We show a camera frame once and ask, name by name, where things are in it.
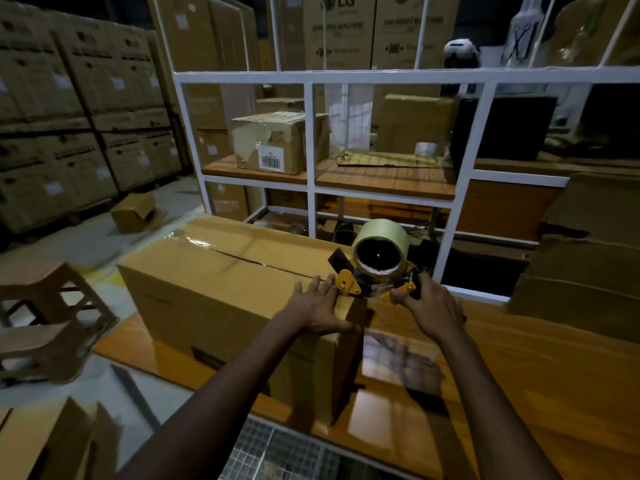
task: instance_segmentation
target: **white metal shelving frame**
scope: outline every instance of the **white metal shelving frame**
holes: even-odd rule
[[[237,7],[235,0],[211,0],[219,4],[226,4],[235,8],[243,16],[241,10]],[[637,0],[630,0],[620,22],[609,41],[604,56],[597,66],[590,67],[547,67],[547,68],[479,68],[479,69],[433,69],[420,70],[421,51],[417,51],[414,70],[355,70],[355,71],[282,71],[280,64],[280,47],[279,32],[276,20],[276,6],[274,0],[269,0],[271,4],[271,25],[274,35],[274,46],[276,55],[276,72],[176,72],[170,51],[170,46],[164,30],[163,18],[160,14],[157,0],[156,5],[157,17],[160,21],[160,30],[164,40],[164,46],[167,48],[167,56],[170,69],[173,76],[173,83],[178,95],[180,112],[184,120],[189,148],[193,156],[195,164],[195,172],[198,182],[203,192],[203,201],[205,210],[211,214],[212,209],[209,204],[207,195],[206,182],[247,185],[253,187],[261,187],[262,190],[262,206],[254,212],[246,221],[253,221],[254,218],[268,209],[264,189],[282,189],[302,191],[307,193],[308,197],[308,220],[309,235],[316,236],[316,226],[312,223],[317,222],[318,217],[336,217],[335,214],[320,214],[316,212],[316,194],[327,194],[338,197],[354,197],[368,200],[390,201],[398,203],[407,203],[414,205],[423,205],[427,207],[439,207],[450,209],[446,228],[442,234],[440,250],[436,260],[433,272],[433,279],[437,282],[442,280],[444,268],[449,256],[449,251],[456,234],[456,227],[460,218],[462,205],[467,193],[470,180],[485,180],[490,182],[507,182],[522,185],[542,185],[548,187],[564,187],[568,181],[568,177],[555,177],[551,175],[535,175],[528,173],[510,173],[502,171],[486,171],[474,169],[477,151],[482,140],[484,127],[489,115],[489,110],[493,98],[495,96],[498,84],[546,84],[546,83],[590,83],[590,84],[631,84],[640,82],[640,67],[633,66],[607,66],[609,56],[615,47],[618,37],[622,32],[629,15],[636,5]],[[422,23],[420,26],[419,40],[424,36],[424,23],[426,20],[429,0],[424,0],[422,10]],[[547,13],[555,0],[551,1]],[[534,51],[537,52],[542,30],[535,42]],[[246,33],[244,33],[244,48],[246,51]],[[355,191],[350,189],[340,189],[334,187],[325,187],[316,183],[316,167],[314,163],[314,84],[482,84],[482,94],[478,101],[476,115],[471,126],[467,147],[462,160],[460,172],[456,182],[456,192],[453,200],[441,200],[433,198],[418,198],[402,195],[393,195],[388,193],[380,193],[375,189],[371,191]],[[222,177],[217,175],[204,175],[200,169],[200,158],[195,142],[194,133],[189,120],[189,113],[184,99],[183,85],[185,84],[301,84],[304,86],[305,96],[305,124],[306,124],[306,153],[307,153],[307,182],[306,184],[290,184],[283,182],[273,182],[268,180],[255,180],[251,178]],[[352,220],[366,221],[368,219],[358,219],[351,217]],[[508,297],[492,295],[478,292],[475,290],[457,289],[449,287],[449,289],[457,296],[468,299],[475,299],[485,303],[501,304],[508,301]]]

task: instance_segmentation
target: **hand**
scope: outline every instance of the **hand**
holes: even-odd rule
[[[420,273],[419,278],[422,286],[420,299],[411,298],[398,290],[392,290],[391,297],[411,311],[420,330],[437,344],[455,338],[456,333],[464,330],[465,326],[462,306],[428,273]]]
[[[318,335],[355,333],[359,329],[356,324],[338,320],[333,313],[337,299],[335,275],[327,276],[322,284],[320,276],[315,276],[305,292],[302,292],[302,283],[297,282],[287,305],[277,314],[287,321],[295,322],[301,330]]]

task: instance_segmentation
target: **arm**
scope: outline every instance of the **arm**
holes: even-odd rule
[[[117,473],[118,480],[218,478],[258,393],[303,331],[353,333],[333,314],[338,290],[331,274],[298,282],[287,306],[251,345],[224,366],[167,420]]]
[[[420,300],[393,291],[418,327],[441,348],[465,409],[483,480],[561,479],[484,364],[464,329],[462,307],[423,273]]]

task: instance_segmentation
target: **tape roll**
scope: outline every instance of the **tape roll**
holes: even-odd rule
[[[357,268],[365,274],[395,278],[406,269],[409,237],[395,222],[373,219],[362,226],[351,249]]]

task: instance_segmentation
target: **wooden stool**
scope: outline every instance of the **wooden stool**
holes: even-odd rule
[[[17,361],[12,369],[0,368],[0,380],[72,381],[82,371],[84,357],[79,352],[86,338],[86,330],[75,319],[55,325],[2,328],[0,363],[11,359]]]
[[[63,297],[67,292],[80,292],[83,297],[68,305]],[[12,326],[10,316],[21,306],[35,316],[30,324],[64,323],[77,320],[83,310],[98,310],[99,317],[86,329],[91,333],[102,334],[118,320],[84,278],[62,261],[20,263],[0,270],[0,303],[5,300],[17,302],[8,310],[0,306],[4,327]]]

